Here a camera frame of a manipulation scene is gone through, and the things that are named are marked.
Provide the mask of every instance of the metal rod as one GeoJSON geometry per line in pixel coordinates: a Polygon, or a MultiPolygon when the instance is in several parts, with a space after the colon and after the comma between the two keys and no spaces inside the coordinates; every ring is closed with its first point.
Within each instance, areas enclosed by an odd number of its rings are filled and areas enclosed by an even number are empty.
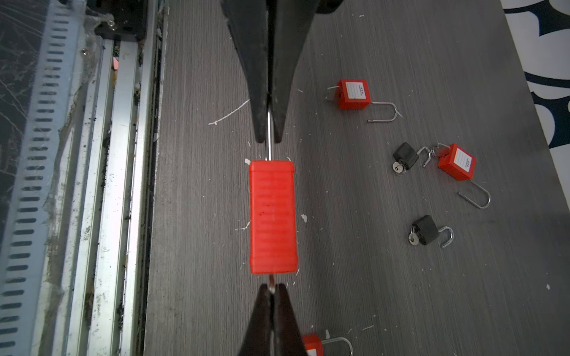
{"type": "Polygon", "coordinates": [[[265,148],[266,148],[266,161],[271,161],[273,159],[273,112],[271,108],[267,108],[267,134],[265,137],[265,148]]]}

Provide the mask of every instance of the white scrap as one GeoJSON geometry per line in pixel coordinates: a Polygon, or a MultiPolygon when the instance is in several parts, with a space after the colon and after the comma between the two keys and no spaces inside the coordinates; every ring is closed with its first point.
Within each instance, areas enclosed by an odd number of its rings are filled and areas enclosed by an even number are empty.
{"type": "Polygon", "coordinates": [[[218,125],[218,122],[222,121],[223,119],[227,118],[228,116],[232,115],[234,112],[240,110],[241,108],[243,108],[243,106],[245,104],[247,104],[247,102],[249,101],[249,99],[247,99],[242,105],[240,105],[236,110],[233,110],[232,112],[230,112],[229,114],[227,114],[226,116],[224,116],[223,118],[220,118],[214,122],[210,122],[208,125],[218,125]]]}
{"type": "Polygon", "coordinates": [[[245,229],[247,229],[247,228],[249,227],[249,224],[250,224],[250,223],[251,223],[251,221],[248,221],[248,222],[247,222],[247,225],[246,225],[245,227],[239,227],[239,228],[235,229],[234,231],[238,231],[238,230],[242,230],[242,231],[243,231],[243,230],[245,230],[245,229]]]}

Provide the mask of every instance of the black machine part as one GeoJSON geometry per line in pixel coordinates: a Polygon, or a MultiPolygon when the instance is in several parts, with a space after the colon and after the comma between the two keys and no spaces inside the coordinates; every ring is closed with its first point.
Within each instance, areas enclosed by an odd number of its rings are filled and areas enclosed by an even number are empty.
{"type": "Polygon", "coordinates": [[[95,27],[96,35],[138,42],[146,37],[147,7],[148,0],[87,0],[86,13],[113,15],[113,21],[102,22],[95,27]]]}
{"type": "Polygon", "coordinates": [[[392,154],[396,162],[400,163],[406,169],[412,168],[415,162],[418,160],[419,156],[409,143],[404,142],[396,149],[392,154]]]}
{"type": "Polygon", "coordinates": [[[267,284],[259,287],[238,356],[269,356],[271,332],[275,356],[307,356],[284,284],[276,285],[274,294],[267,284]]]}
{"type": "Polygon", "coordinates": [[[272,111],[281,142],[291,83],[315,13],[335,11],[343,0],[221,0],[250,95],[255,140],[265,142],[272,111]]]}
{"type": "Polygon", "coordinates": [[[420,243],[427,245],[439,236],[439,231],[433,219],[429,215],[424,215],[412,223],[414,232],[418,235],[420,243]]]}

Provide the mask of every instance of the slotted metal strip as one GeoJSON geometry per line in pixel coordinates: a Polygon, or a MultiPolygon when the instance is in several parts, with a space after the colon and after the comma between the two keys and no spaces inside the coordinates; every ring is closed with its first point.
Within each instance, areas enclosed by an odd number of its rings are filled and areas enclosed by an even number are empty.
{"type": "Polygon", "coordinates": [[[0,354],[29,355],[52,215],[48,195],[68,119],[84,2],[49,3],[0,255],[0,354]]]}
{"type": "Polygon", "coordinates": [[[95,294],[87,355],[114,355],[119,349],[124,263],[135,146],[133,101],[139,45],[122,41],[113,98],[111,140],[95,269],[95,294]]]}

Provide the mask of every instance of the ribbed plastic surface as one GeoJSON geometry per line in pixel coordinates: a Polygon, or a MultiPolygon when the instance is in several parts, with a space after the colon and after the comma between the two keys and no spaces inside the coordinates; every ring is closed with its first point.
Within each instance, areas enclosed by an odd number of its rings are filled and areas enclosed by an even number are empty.
{"type": "Polygon", "coordinates": [[[290,161],[253,161],[251,190],[251,273],[296,272],[295,188],[290,161]]]}

